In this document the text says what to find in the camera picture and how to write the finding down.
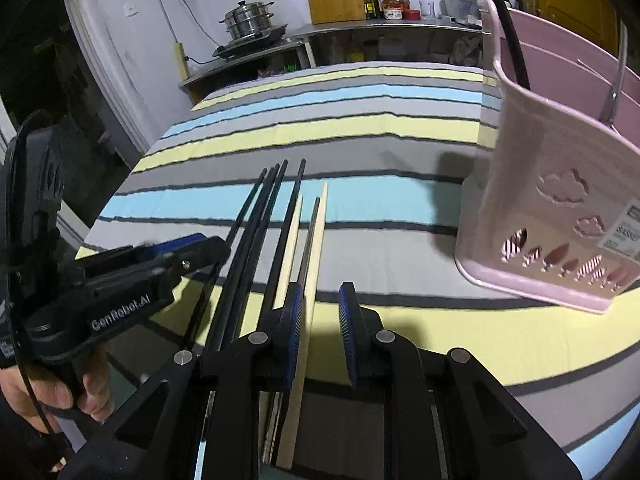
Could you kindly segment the person's left hand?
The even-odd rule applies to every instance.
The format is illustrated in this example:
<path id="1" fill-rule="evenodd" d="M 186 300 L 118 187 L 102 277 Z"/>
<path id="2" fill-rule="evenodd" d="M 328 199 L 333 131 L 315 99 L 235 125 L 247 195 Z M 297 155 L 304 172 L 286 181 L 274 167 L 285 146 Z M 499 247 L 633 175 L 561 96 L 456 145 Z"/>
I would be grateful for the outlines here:
<path id="1" fill-rule="evenodd" d="M 103 422 L 114 412 L 111 388 L 111 370 L 107 363 L 108 344 L 98 344 L 80 360 L 82 384 L 85 392 L 75 401 L 62 380 L 46 370 L 27 367 L 27 376 L 36 399 L 44 405 L 59 410 L 77 406 L 97 422 Z M 30 400 L 24 380 L 17 366 L 1 371 L 1 391 L 14 413 L 23 417 L 35 430 L 47 432 L 46 425 Z"/>

